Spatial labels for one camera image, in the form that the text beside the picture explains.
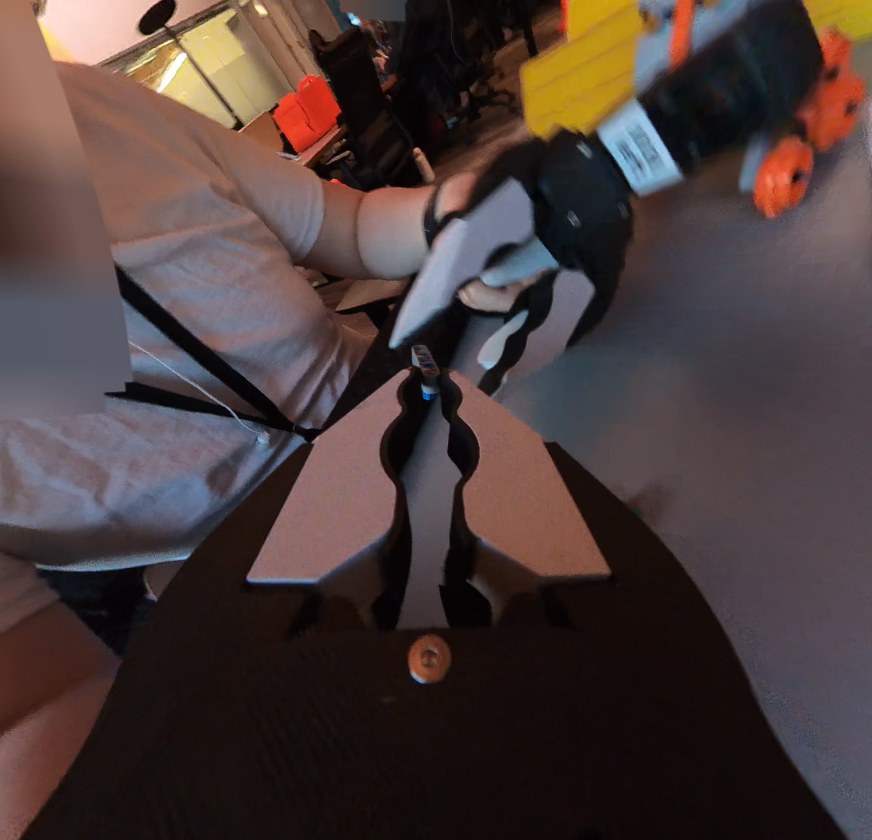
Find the person's left forearm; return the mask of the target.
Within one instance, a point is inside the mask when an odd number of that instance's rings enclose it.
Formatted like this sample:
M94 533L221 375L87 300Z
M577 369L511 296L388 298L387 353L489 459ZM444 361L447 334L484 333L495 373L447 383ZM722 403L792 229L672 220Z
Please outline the person's left forearm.
M314 245L295 263L341 279L410 277L427 254L423 219L434 192L432 184L360 192L322 182L322 223Z

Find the grey desk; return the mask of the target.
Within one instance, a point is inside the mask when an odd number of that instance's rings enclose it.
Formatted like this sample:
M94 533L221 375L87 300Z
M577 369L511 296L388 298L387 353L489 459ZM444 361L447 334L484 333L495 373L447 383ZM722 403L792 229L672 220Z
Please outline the grey desk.
M752 221L652 201L607 319L503 403L581 464L616 584L485 638L449 838L870 838L870 150Z

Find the person's bare leg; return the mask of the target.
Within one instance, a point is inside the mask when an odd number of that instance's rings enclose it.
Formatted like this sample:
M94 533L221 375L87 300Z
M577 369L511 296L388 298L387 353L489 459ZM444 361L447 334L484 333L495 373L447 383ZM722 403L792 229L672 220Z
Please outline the person's bare leg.
M119 658L54 603L1 637L1 837L20 838L71 767Z

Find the person's white t-shirt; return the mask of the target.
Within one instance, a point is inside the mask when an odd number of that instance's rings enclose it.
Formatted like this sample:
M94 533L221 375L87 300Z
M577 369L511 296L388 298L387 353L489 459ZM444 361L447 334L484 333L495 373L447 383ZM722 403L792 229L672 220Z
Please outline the person's white t-shirt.
M297 266L321 181L103 69L59 62L115 261L290 419L318 427L369 339ZM110 399L2 422L2 558L72 569L191 551L299 444L229 416Z

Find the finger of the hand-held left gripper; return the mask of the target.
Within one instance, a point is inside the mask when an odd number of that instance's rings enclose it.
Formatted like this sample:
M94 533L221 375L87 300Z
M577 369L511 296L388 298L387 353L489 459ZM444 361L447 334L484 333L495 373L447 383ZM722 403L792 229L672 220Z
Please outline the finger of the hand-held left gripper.
M505 180L473 211L454 218L436 237L398 307L389 348L412 344L451 306L458 290L481 276L496 253L524 246L534 234L533 201L515 178Z
M569 346L595 288L580 271L543 275L526 289L502 326L482 346L477 361L485 372L478 388L496 395L511 380L521 380L555 361Z

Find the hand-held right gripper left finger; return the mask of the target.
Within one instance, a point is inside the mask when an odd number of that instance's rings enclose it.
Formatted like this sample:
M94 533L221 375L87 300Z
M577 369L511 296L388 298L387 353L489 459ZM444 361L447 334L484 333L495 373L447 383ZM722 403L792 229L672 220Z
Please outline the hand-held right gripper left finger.
M418 371L401 370L311 444L247 574L350 601L366 625L396 628L411 568L401 476L418 433Z

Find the black office chair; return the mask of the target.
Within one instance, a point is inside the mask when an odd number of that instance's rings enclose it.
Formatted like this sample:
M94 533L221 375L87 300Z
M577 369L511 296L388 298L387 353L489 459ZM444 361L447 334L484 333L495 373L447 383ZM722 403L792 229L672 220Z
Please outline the black office chair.
M423 185L415 145L382 89L367 36L353 27L327 41L311 29L309 40L346 129L342 147L319 159L318 175L338 178L362 192Z

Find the person's left hand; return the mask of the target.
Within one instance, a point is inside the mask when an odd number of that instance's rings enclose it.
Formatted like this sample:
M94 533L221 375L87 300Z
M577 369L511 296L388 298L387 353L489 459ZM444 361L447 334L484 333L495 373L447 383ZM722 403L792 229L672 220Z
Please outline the person's left hand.
M462 171L442 182L432 200L432 218L437 228L441 228L451 214L465 213L471 207L478 177L474 170ZM473 279L458 290L456 299L472 311L505 313L544 274L545 271L540 271L504 287L490 287L480 279Z

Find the red orange bag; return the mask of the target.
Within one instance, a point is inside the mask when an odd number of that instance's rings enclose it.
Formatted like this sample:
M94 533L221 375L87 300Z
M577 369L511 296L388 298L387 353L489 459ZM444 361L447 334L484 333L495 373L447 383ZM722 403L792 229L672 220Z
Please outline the red orange bag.
M297 91L284 96L271 111L272 118L292 152L311 148L333 127L342 110L321 75L307 74Z

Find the grey orange toy robot model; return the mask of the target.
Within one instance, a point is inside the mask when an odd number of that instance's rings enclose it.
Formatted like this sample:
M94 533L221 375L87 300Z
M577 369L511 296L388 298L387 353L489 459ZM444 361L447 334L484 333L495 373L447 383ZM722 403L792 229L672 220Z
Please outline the grey orange toy robot model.
M731 28L762 1L639 0L647 39L638 41L638 88L666 66L677 64L692 47ZM750 139L740 173L739 189L753 193L757 210L768 218L801 201L814 159L851 135L870 91L870 77L859 76L852 66L855 48L870 39L852 40L836 28L815 33L822 48L821 75L787 125L764 127Z

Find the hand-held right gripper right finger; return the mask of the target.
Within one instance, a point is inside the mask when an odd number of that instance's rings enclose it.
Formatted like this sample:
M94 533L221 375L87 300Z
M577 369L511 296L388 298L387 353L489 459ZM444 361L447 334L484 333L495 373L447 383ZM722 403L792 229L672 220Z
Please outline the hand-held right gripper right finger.
M489 628L519 595L611 577L537 432L454 370L441 411L459 477L441 584L451 628Z

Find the black disc pole lamp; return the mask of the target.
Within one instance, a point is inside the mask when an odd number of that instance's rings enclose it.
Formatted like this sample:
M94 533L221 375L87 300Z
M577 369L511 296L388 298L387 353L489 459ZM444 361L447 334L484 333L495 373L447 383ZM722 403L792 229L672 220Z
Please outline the black disc pole lamp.
M213 96L228 113L233 122L233 129L238 132L241 131L244 127L244 124L239 115L237 115L234 108L230 105L228 99L217 88L217 86L213 83L208 74L202 69L201 65L193 57L193 53L191 53L182 42L176 30L169 25L169 22L175 15L176 10L176 0L157 1L153 6L150 6L148 10L144 13L144 15L139 19L137 25L139 33L144 37L149 37L151 35L156 35L159 31L164 32L173 41L175 46L188 57L188 60L191 62L195 72L202 78L202 81L206 83Z

